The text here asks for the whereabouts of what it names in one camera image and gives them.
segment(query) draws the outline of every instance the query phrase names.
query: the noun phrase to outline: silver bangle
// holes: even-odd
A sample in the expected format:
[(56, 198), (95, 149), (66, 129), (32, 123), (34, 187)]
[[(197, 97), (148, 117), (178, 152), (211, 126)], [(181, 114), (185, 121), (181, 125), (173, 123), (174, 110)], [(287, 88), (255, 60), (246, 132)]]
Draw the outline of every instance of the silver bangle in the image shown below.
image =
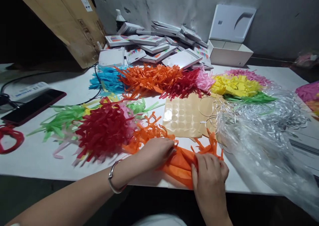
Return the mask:
[(117, 163), (119, 163), (121, 160), (117, 160), (115, 161), (115, 163), (113, 164), (111, 170), (110, 170), (110, 173), (109, 173), (109, 178), (108, 178), (108, 181), (109, 181), (109, 184), (110, 184), (110, 187), (111, 187), (111, 190), (115, 193), (115, 194), (119, 194), (119, 193), (122, 193), (122, 191), (125, 189), (125, 187), (127, 186), (124, 185), (122, 188), (120, 188), (120, 190), (117, 190), (115, 189), (115, 187), (113, 186), (112, 182), (111, 182), (111, 179), (113, 178), (113, 170), (114, 170), (114, 167), (116, 166)]

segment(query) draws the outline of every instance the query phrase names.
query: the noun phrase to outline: open box lid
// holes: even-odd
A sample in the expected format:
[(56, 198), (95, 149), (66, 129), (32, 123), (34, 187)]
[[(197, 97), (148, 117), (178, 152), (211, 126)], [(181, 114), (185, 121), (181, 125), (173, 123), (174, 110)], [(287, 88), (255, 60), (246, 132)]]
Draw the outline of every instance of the open box lid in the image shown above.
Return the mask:
[(209, 39), (242, 43), (255, 13), (254, 8), (218, 4)]

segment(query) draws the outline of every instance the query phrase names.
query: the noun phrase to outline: gray wall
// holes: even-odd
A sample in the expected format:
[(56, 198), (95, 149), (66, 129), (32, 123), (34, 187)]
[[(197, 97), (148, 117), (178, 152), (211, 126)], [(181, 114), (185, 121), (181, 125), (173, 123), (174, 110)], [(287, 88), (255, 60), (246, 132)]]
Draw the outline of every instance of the gray wall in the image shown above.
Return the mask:
[(115, 9), (131, 23), (150, 29), (159, 20), (196, 31), (208, 40), (216, 4), (256, 7), (245, 44), (258, 54), (295, 58), (303, 49), (319, 49), (319, 0), (95, 0), (107, 33), (116, 32)]

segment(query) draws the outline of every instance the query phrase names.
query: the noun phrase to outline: woman's left hand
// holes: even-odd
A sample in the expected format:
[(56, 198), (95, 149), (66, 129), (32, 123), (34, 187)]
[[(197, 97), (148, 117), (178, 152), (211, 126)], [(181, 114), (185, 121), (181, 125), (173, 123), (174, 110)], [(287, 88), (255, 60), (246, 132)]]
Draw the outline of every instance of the woman's left hand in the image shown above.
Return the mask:
[(150, 139), (136, 154), (136, 159), (145, 171), (162, 166), (176, 150), (174, 141), (168, 138)]

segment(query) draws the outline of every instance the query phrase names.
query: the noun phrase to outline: smartphone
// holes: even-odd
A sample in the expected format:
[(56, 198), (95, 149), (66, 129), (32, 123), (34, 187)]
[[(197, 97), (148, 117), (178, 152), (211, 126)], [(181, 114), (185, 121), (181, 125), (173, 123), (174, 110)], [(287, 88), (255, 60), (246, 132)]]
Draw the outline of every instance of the smartphone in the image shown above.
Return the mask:
[(65, 96), (65, 92), (50, 89), (5, 115), (1, 120), (14, 126), (21, 126)]

